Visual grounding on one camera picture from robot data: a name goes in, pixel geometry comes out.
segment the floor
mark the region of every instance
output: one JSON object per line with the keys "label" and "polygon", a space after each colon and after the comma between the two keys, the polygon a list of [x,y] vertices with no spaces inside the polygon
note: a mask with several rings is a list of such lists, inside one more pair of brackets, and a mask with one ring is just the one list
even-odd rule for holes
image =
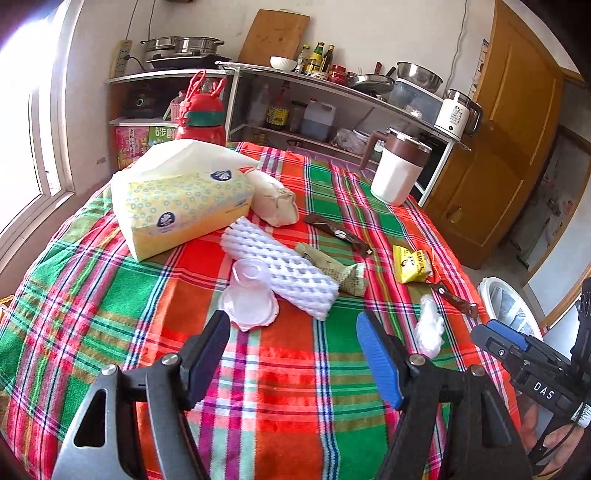
{"label": "floor", "polygon": [[478,287],[482,279],[487,277],[496,277],[506,281],[524,299],[525,303],[530,306],[534,317],[537,317],[534,313],[534,308],[531,307],[521,286],[527,275],[527,268],[517,260],[517,253],[518,250],[507,242],[505,245],[497,247],[479,270],[463,267],[464,272],[466,272],[466,275],[468,275],[475,287]]}

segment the metal screw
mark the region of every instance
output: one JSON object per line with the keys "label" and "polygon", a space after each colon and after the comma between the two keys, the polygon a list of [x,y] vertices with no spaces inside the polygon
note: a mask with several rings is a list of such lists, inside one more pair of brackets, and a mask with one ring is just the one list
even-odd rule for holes
{"label": "metal screw", "polygon": [[474,375],[475,377],[484,377],[486,375],[486,371],[480,365],[472,365],[470,367],[470,371],[472,372],[472,375]]}
{"label": "metal screw", "polygon": [[103,368],[100,369],[100,373],[103,375],[113,375],[117,371],[117,367],[113,364],[105,365]]}
{"label": "metal screw", "polygon": [[174,365],[178,362],[178,355],[176,353],[167,353],[162,357],[162,363],[164,365]]}
{"label": "metal screw", "polygon": [[412,354],[409,358],[410,364],[414,365],[415,367],[420,367],[425,364],[425,357],[419,355],[418,353]]}

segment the electric kettle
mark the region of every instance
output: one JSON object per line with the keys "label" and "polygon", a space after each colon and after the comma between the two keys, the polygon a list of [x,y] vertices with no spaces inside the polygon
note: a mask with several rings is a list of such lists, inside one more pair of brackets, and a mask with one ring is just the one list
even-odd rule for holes
{"label": "electric kettle", "polygon": [[[476,119],[465,132],[464,129],[470,118],[470,113],[476,113]],[[473,135],[480,127],[482,107],[470,100],[468,95],[457,90],[448,90],[443,98],[443,104],[435,121],[435,126],[457,139],[462,140],[462,134]]]}

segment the snack wrapper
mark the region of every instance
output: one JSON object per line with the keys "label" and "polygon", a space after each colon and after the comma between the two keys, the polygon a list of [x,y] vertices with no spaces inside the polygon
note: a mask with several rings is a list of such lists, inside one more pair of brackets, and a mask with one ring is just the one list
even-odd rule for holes
{"label": "snack wrapper", "polygon": [[394,245],[394,277],[398,283],[423,282],[433,274],[431,260],[425,250],[411,252]]}

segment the wooden door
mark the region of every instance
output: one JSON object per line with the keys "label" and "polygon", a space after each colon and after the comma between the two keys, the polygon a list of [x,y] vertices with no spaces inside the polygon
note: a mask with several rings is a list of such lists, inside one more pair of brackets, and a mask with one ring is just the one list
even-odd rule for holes
{"label": "wooden door", "polygon": [[529,27],[495,2],[491,45],[474,100],[480,130],[455,147],[424,205],[463,265],[479,268],[509,231],[544,167],[563,74]]}

